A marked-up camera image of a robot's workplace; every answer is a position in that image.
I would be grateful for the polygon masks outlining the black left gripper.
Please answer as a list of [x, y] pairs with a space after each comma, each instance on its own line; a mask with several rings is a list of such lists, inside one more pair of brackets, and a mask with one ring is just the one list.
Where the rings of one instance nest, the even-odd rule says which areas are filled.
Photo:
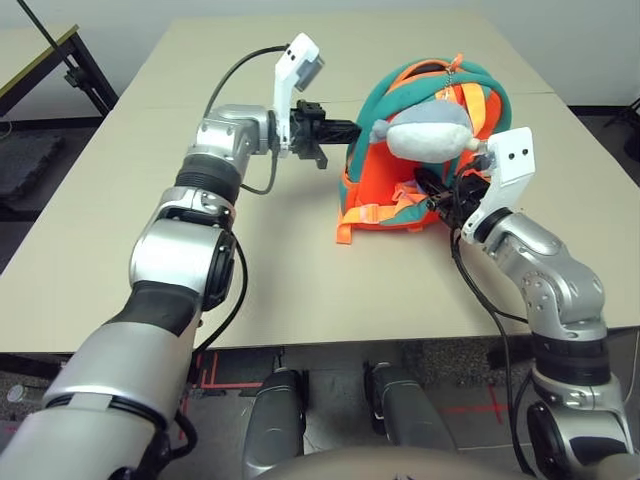
[[328, 120], [319, 103], [298, 100], [290, 111], [290, 133], [290, 151], [301, 160], [313, 160], [318, 169], [326, 169], [328, 159], [320, 144], [352, 144], [361, 127], [350, 120]]

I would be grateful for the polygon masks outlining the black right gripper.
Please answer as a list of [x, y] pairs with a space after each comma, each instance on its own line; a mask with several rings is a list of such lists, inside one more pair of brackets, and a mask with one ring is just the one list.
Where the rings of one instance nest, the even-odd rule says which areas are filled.
[[439, 216], [449, 228], [461, 228], [477, 210], [489, 188], [489, 181], [475, 172], [458, 174], [450, 190], [440, 176], [426, 167], [416, 168], [414, 179], [428, 198], [444, 195], [439, 203]]

